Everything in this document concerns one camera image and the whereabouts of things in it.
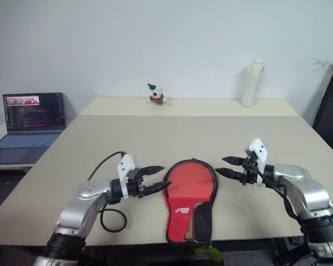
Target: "white table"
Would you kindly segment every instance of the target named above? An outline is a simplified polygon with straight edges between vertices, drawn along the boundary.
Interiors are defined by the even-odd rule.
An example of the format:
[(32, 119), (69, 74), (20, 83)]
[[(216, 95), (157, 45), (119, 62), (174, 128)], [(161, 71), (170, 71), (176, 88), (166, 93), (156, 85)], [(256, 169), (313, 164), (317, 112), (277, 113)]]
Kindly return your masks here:
[[(197, 158), (227, 167), (227, 155), (245, 156), (250, 140), (260, 137), (269, 163), (300, 165), (324, 184), (333, 202), (333, 150), (285, 100), (258, 100), (245, 108), (236, 100), (170, 100), (168, 106), (145, 99), (95, 98), (34, 165), (0, 207), (0, 244), (45, 245), (59, 214), (95, 166), (114, 151), (133, 155), (143, 166), (166, 169)], [(108, 161), (98, 178), (117, 178), (119, 159)], [(148, 178), (156, 182), (166, 171)], [(272, 190), (218, 176), (213, 207), (213, 240), (300, 235)], [(130, 198), (115, 206), (128, 217), (119, 233), (99, 222), (88, 245), (165, 242), (168, 211), (161, 193)]]

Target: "white water bottle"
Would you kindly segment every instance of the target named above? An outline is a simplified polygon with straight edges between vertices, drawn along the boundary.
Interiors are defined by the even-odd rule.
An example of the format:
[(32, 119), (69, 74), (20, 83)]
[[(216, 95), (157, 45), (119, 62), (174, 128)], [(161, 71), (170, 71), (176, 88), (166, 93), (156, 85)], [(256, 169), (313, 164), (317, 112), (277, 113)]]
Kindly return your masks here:
[(257, 59), (250, 63), (246, 74), (246, 84), (243, 90), (242, 99), (240, 100), (241, 105), (248, 107), (254, 104), (260, 76), (263, 70), (263, 60)]

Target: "green object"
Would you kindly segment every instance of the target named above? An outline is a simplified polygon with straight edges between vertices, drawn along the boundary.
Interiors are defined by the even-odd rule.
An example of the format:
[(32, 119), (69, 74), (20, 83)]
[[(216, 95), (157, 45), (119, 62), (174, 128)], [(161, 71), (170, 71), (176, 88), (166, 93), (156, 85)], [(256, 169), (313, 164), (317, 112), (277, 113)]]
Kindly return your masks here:
[(148, 83), (148, 87), (149, 87), (151, 90), (154, 90), (154, 89), (156, 88), (155, 85), (153, 85), (153, 84), (149, 84), (149, 83)]
[(224, 259), (223, 253), (214, 247), (204, 246), (201, 248), (197, 248), (195, 251), (196, 251), (196, 253), (199, 253), (199, 254), (207, 254), (215, 262), (218, 262), (218, 263), (223, 262), (223, 259)]

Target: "white sensor bracket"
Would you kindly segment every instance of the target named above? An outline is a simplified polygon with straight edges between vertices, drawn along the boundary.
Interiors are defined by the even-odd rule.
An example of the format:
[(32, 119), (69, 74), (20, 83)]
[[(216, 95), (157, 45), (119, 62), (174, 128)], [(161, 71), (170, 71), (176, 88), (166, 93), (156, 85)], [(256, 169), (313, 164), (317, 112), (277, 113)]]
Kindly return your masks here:
[[(253, 139), (249, 143), (248, 147), (245, 149), (245, 152), (248, 156), (250, 156), (252, 152), (256, 154), (258, 158), (256, 162), (258, 164), (259, 172), (264, 173), (266, 159), (268, 157), (268, 151), (266, 150), (261, 140), (259, 138)], [(263, 179), (259, 175), (256, 178), (256, 184), (260, 187), (263, 184)]]
[(120, 179), (122, 195), (124, 198), (128, 198), (128, 173), (133, 170), (135, 170), (135, 163), (133, 161), (133, 158), (131, 155), (125, 154), (121, 162), (117, 166), (118, 177)]

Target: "printed logo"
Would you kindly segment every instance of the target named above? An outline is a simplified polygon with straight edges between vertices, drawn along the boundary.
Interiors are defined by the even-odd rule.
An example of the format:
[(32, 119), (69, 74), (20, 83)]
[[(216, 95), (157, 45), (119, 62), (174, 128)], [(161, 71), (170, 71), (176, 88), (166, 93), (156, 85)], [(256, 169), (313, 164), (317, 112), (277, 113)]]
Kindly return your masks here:
[(178, 213), (178, 212), (180, 212), (180, 213), (189, 213), (189, 208), (177, 208), (176, 210), (175, 210), (175, 213)]

